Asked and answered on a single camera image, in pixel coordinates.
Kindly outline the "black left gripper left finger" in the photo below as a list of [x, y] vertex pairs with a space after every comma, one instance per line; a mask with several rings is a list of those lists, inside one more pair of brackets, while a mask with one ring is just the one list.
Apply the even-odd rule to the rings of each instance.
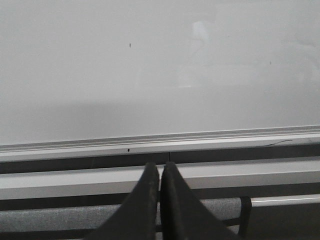
[[154, 240], [158, 206], [159, 172], [149, 162], [132, 192], [119, 209], [87, 240]]

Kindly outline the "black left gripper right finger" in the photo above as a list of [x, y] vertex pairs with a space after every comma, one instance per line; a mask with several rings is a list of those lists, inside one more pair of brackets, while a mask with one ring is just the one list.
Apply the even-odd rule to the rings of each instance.
[[173, 162], [162, 172], [160, 217], [164, 240], [240, 239], [197, 199]]

